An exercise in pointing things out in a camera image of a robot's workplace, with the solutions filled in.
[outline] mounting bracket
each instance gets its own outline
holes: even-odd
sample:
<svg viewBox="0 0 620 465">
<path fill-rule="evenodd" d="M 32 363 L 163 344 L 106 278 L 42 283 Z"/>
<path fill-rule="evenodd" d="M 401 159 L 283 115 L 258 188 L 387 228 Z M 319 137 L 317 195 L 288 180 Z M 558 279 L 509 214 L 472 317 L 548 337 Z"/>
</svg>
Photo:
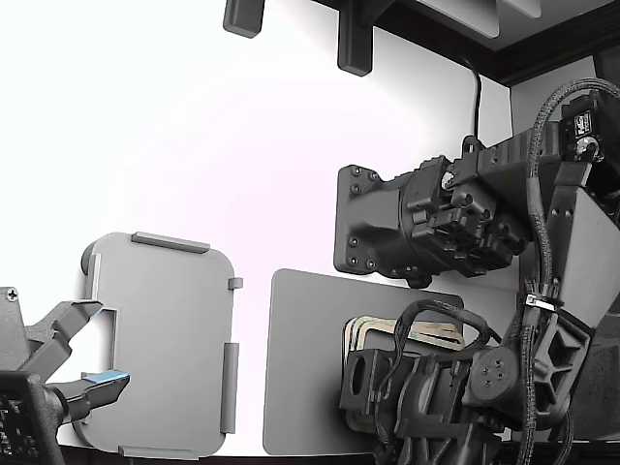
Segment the mounting bracket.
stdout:
<svg viewBox="0 0 620 465">
<path fill-rule="evenodd" d="M 360 77 L 372 71 L 373 26 L 394 1 L 343 0 L 338 29 L 338 68 Z"/>
<path fill-rule="evenodd" d="M 224 29 L 252 39 L 263 28 L 264 0 L 226 0 Z"/>
</svg>

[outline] gray plastic plate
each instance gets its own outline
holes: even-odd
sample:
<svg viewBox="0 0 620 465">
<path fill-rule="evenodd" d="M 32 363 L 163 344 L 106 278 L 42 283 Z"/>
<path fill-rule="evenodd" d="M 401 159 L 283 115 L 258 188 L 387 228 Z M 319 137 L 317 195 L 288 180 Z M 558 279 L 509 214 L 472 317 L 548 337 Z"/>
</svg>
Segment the gray plastic plate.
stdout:
<svg viewBox="0 0 620 465">
<path fill-rule="evenodd" d="M 338 409 L 343 326 L 359 316 L 397 319 L 409 303 L 421 298 L 463 305 L 456 295 L 277 271 L 271 288 L 265 451 L 287 456 L 372 452 L 374 438 L 349 430 Z M 462 330 L 459 322 L 437 313 L 421 313 L 418 320 L 454 323 Z"/>
<path fill-rule="evenodd" d="M 233 267 L 208 244 L 115 232 L 82 258 L 86 297 L 114 310 L 112 367 L 131 382 L 74 423 L 92 447 L 196 460 L 234 432 Z"/>
</svg>

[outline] bolt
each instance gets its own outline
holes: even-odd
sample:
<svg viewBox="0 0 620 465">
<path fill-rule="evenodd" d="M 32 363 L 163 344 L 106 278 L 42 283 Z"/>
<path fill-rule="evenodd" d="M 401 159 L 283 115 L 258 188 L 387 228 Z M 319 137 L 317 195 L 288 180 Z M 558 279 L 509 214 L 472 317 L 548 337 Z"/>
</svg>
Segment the bolt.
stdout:
<svg viewBox="0 0 620 465">
<path fill-rule="evenodd" d="M 471 196 L 471 194 L 467 194 L 462 200 L 461 200 L 461 206 L 469 206 L 474 202 L 474 198 Z"/>
<path fill-rule="evenodd" d="M 7 300 L 9 302 L 17 302 L 17 299 L 18 299 L 17 289 L 16 288 L 9 288 L 7 290 Z"/>
</svg>

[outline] white wall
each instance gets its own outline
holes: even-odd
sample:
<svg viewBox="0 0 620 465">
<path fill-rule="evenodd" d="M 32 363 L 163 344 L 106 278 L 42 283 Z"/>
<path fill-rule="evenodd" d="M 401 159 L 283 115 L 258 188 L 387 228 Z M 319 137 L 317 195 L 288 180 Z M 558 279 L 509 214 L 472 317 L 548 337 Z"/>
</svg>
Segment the white wall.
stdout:
<svg viewBox="0 0 620 465">
<path fill-rule="evenodd" d="M 389 178 L 440 153 L 458 156 L 474 80 L 380 30 L 374 72 L 354 77 L 336 67 L 335 11 L 267 0 L 263 32 L 247 40 L 223 30 L 224 6 L 0 3 L 0 285 L 18 287 L 32 324 L 81 297 L 79 258 L 106 233 L 223 251 L 245 289 L 232 335 L 241 343 L 237 434 L 220 453 L 261 455 L 271 275 L 335 275 L 337 171 L 356 163 Z M 485 80 L 481 115 L 484 142 L 509 137 L 508 89 Z M 436 288 L 502 326 L 515 272 L 467 283 L 452 275 Z M 53 381 L 107 369 L 106 337 L 93 322 Z M 67 427 L 60 439 L 77 444 Z"/>
</svg>

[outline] wire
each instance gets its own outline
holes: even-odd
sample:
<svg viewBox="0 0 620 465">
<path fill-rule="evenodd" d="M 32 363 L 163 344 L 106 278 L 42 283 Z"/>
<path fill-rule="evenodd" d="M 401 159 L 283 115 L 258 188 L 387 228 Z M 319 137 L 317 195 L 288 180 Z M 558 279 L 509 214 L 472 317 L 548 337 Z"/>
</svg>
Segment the wire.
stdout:
<svg viewBox="0 0 620 465">
<path fill-rule="evenodd" d="M 540 250 L 541 258 L 540 276 L 543 284 L 553 282 L 553 262 L 551 258 L 551 245 L 546 229 L 543 209 L 543 197 L 541 195 L 541 182 L 539 180 L 539 159 L 543 146 L 543 130 L 546 123 L 566 97 L 580 90 L 599 90 L 608 93 L 615 99 L 620 100 L 620 89 L 604 79 L 587 77 L 584 79 L 573 80 L 560 86 L 546 100 L 539 112 L 532 130 L 532 138 L 528 147 L 527 154 L 527 209 L 532 221 L 532 226 L 537 238 L 537 246 Z"/>
<path fill-rule="evenodd" d="M 474 77 L 476 78 L 476 101 L 474 103 L 474 137 L 477 139 L 480 126 L 482 79 L 480 73 L 467 58 L 465 58 L 464 56 L 459 56 L 459 58 L 463 63 L 467 65 L 471 72 L 474 73 Z"/>
<path fill-rule="evenodd" d="M 560 449 L 560 453 L 557 458 L 553 462 L 553 465 L 564 465 L 566 461 L 569 459 L 569 455 L 571 455 L 571 449 L 573 448 L 573 439 L 574 439 L 574 424 L 573 424 L 573 416 L 571 415 L 571 410 L 566 412 L 564 416 L 564 438 L 562 441 L 562 448 Z"/>
<path fill-rule="evenodd" d="M 450 305 L 439 300 L 418 300 L 409 304 L 407 308 L 405 308 L 405 311 L 402 313 L 400 318 L 396 321 L 396 325 L 394 327 L 394 363 L 390 367 L 389 371 L 386 373 L 385 377 L 379 383 L 379 387 L 377 388 L 377 393 L 375 397 L 373 412 L 375 432 L 379 441 L 384 445 L 389 444 L 389 437 L 385 429 L 379 423 L 379 406 L 382 399 L 382 393 L 386 385 L 389 383 L 389 380 L 392 378 L 394 373 L 396 373 L 396 370 L 400 365 L 400 362 L 405 352 L 405 345 L 407 343 L 408 335 L 411 330 L 411 326 L 414 323 L 414 320 L 421 312 L 427 310 L 441 313 L 442 315 L 454 318 L 462 324 L 471 326 L 478 331 L 478 338 L 476 338 L 476 340 L 470 345 L 468 345 L 465 349 L 469 349 L 472 347 L 482 347 L 486 345 L 490 338 L 495 339 L 498 343 L 502 342 L 497 332 L 495 332 L 488 326 L 486 320 L 483 317 L 476 315 L 469 310 L 465 310 L 464 308 L 456 307 L 454 305 Z"/>
<path fill-rule="evenodd" d="M 521 343 L 521 376 L 523 397 L 523 437 L 519 447 L 518 465 L 529 465 L 534 452 L 534 433 L 536 432 L 537 409 L 536 388 L 534 386 L 534 335 L 531 325 L 523 327 Z"/>
</svg>

